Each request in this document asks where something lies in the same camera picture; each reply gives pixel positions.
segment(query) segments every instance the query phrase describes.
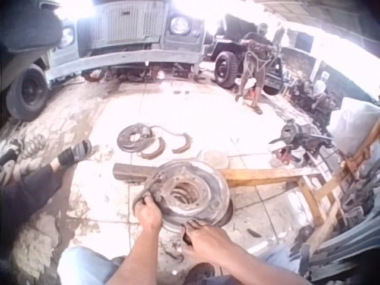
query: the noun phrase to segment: person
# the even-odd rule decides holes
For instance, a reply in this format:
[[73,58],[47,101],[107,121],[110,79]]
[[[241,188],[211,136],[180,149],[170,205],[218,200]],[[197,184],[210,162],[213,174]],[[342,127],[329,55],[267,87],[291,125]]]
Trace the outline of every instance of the person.
[[10,252],[20,226],[41,209],[62,185],[64,171],[91,153],[91,142],[67,148],[49,164],[20,181],[1,188],[0,195],[0,284],[11,283]]
[[256,88],[251,108],[253,108],[253,110],[259,115],[262,114],[262,110],[258,106],[258,100],[261,97],[261,91],[264,87],[266,66],[273,59],[273,55],[271,54],[271,47],[273,46],[273,43],[265,37],[267,32],[268,25],[261,23],[258,27],[257,34],[248,33],[241,41],[241,44],[245,45],[248,51],[244,60],[239,92],[235,97],[235,101],[237,102],[239,98],[243,96],[246,83],[251,78],[252,73],[254,73],[253,75],[256,79]]
[[[85,247],[66,249],[58,265],[62,285],[156,284],[162,214],[148,194],[137,202],[135,215],[142,226],[142,232],[121,265]],[[223,229],[207,226],[202,221],[191,220],[183,226],[182,234],[184,233],[189,236],[192,243],[192,246],[182,247],[185,255],[225,268],[231,274],[186,284],[310,284],[289,270],[267,265],[255,258],[233,243]]]
[[323,72],[322,73],[322,76],[321,76],[321,79],[320,80],[317,80],[314,84],[314,95],[315,97],[318,97],[320,95],[322,95],[325,90],[326,90],[326,82],[327,82],[327,79],[329,77],[329,73],[327,72]]

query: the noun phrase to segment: knee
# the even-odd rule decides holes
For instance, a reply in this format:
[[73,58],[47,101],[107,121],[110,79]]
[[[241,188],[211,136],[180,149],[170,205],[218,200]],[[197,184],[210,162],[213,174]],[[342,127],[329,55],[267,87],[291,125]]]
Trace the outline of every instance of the knee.
[[83,246],[66,249],[59,260],[58,274],[61,275],[63,271],[75,271],[90,258],[90,252],[90,249]]

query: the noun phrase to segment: hand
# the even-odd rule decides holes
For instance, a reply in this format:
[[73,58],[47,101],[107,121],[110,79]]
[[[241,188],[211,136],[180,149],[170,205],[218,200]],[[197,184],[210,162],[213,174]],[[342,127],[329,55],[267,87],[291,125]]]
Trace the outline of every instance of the hand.
[[201,221],[189,221],[183,230],[190,237],[192,246],[184,246],[182,252],[202,262],[224,267],[239,248],[225,230],[205,226]]
[[148,192],[136,203],[135,216],[143,231],[158,233],[162,226],[162,213]]

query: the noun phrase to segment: shoe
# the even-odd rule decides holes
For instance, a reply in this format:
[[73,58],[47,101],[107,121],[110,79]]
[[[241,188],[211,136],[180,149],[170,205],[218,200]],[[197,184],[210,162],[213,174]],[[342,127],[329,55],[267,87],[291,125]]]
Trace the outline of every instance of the shoe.
[[74,155],[74,161],[80,162],[90,155],[92,151],[92,145],[89,140],[83,140],[72,148]]
[[183,285],[192,284],[205,278],[215,276],[215,268],[210,263],[199,263],[190,269],[189,273],[185,277]]
[[61,166],[72,166],[84,160],[91,154],[92,146],[89,140],[83,140],[73,148],[67,148],[58,155],[58,161]]

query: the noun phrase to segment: headlight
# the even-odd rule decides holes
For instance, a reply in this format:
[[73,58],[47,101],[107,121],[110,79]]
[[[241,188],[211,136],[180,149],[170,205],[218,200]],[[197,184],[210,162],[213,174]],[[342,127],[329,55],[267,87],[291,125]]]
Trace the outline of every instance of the headlight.
[[184,17],[175,17],[170,21],[170,31],[179,36],[186,34],[190,31],[190,23]]
[[72,28],[64,28],[62,31],[62,39],[58,45],[59,49],[67,48],[74,41],[74,30]]

